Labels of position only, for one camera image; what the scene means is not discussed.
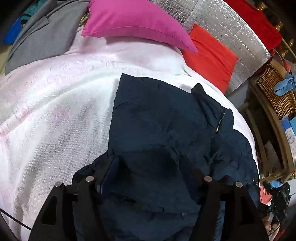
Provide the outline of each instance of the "metal bolt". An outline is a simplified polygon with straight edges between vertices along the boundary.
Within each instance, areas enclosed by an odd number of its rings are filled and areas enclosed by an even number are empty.
[[[94,177],[93,176],[88,176],[86,179],[85,179],[88,183],[92,182],[94,180]]]
[[[210,177],[210,176],[205,176],[205,181],[206,182],[211,182],[211,181],[213,181],[213,179]]]
[[[238,188],[242,188],[243,184],[241,182],[236,182],[235,185],[238,187]]]
[[[56,188],[58,188],[59,186],[61,186],[63,183],[61,182],[61,181],[57,181],[55,184],[54,184],[54,186],[56,187]]]

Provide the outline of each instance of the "human hand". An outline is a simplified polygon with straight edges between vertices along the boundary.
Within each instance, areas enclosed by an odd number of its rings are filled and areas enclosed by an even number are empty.
[[[264,219],[263,219],[263,223],[264,223],[264,226],[265,226],[265,229],[267,231],[267,235],[269,237],[269,240],[270,241],[273,241],[274,238],[276,237],[276,235],[278,234],[279,232],[279,226],[280,226],[280,223],[274,223],[272,226],[269,224],[269,219],[270,217],[269,216],[266,216]]]

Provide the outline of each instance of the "dark blue puffer jacket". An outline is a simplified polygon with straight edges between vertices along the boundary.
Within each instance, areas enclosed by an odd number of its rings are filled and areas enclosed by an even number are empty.
[[[180,155],[204,175],[230,185],[243,183],[259,204],[251,146],[233,124],[232,111],[209,97],[200,84],[187,93],[159,80],[122,74],[108,151],[78,171],[73,183],[93,175],[106,158],[119,158],[112,195],[100,206],[111,238],[187,241],[200,206],[190,198],[183,181]],[[221,202],[216,240],[221,236],[223,214]]]

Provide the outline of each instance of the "white blanket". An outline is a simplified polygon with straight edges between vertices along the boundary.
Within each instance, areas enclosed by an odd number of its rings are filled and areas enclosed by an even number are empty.
[[[243,117],[169,45],[133,37],[77,33],[63,56],[0,76],[0,208],[32,227],[56,181],[66,185],[108,147],[113,102],[122,73],[151,77],[190,92],[205,92],[234,114],[234,129],[250,142]],[[5,217],[21,240],[29,231]]]

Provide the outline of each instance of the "silver insulation sheet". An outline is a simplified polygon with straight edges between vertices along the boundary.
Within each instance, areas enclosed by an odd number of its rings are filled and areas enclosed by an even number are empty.
[[[210,32],[239,58],[226,94],[254,74],[270,57],[247,23],[223,0],[152,0],[190,33],[194,23]]]

